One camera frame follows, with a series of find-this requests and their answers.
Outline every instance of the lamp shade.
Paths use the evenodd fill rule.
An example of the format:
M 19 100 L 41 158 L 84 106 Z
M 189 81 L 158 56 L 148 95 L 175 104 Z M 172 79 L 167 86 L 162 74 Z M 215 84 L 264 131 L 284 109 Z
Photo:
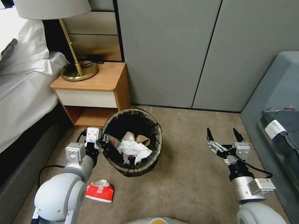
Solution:
M 88 0 L 14 0 L 24 19 L 61 19 L 90 12 Z

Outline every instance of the trash can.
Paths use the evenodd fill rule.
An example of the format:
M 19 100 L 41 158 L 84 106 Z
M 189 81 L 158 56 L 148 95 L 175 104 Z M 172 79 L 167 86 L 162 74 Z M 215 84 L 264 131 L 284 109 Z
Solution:
M 109 134 L 119 140 L 128 131 L 134 133 L 135 137 L 144 135 L 150 139 L 147 147 L 152 150 L 152 153 L 147 158 L 143 158 L 136 165 L 123 164 L 123 156 L 110 143 L 109 147 L 104 149 L 103 155 L 124 176 L 141 176 L 150 172 L 158 162 L 162 146 L 162 129 L 152 115 L 142 109 L 119 111 L 107 120 L 103 128 L 104 134 Z

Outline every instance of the wooden nightstand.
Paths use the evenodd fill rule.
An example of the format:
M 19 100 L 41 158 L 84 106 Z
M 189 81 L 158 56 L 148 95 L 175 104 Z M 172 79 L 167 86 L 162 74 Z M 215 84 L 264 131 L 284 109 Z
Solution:
M 99 64 L 99 72 L 90 79 L 70 82 L 59 76 L 51 88 L 75 128 L 103 128 L 117 111 L 131 107 L 125 63 Z

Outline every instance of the brown paper bag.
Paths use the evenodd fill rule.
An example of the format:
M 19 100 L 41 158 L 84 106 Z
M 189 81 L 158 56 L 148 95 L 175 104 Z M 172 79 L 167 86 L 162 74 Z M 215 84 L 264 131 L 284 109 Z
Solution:
M 150 139 L 143 136 L 143 135 L 138 135 L 136 138 L 137 143 L 142 143 L 144 146 L 148 146 L 150 144 Z

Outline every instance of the white label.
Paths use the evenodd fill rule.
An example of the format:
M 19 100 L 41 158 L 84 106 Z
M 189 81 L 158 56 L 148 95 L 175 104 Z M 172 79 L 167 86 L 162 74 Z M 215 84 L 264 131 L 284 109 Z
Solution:
M 277 134 L 286 131 L 284 127 L 277 121 L 273 120 L 271 121 L 267 127 L 265 128 L 265 132 L 269 136 L 269 138 L 272 140 Z
M 99 187 L 99 189 L 97 190 L 97 193 L 101 194 L 103 192 L 103 187 Z

